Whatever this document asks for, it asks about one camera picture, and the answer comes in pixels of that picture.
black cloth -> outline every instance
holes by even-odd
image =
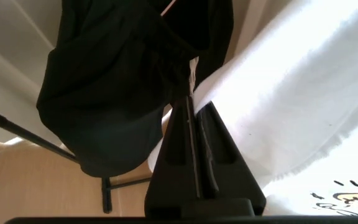
[[[94,177],[143,163],[162,137],[163,107],[222,64],[231,0],[63,0],[37,108]]]

wooden surface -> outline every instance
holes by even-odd
[[[147,163],[112,183],[151,175]],[[111,191],[111,214],[102,210],[101,179],[78,164],[28,142],[0,144],[0,223],[14,217],[144,216],[149,183]]]

drawstring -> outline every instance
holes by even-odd
[[[198,57],[190,60],[190,96],[193,96],[194,87],[196,86],[196,69],[197,69]]]

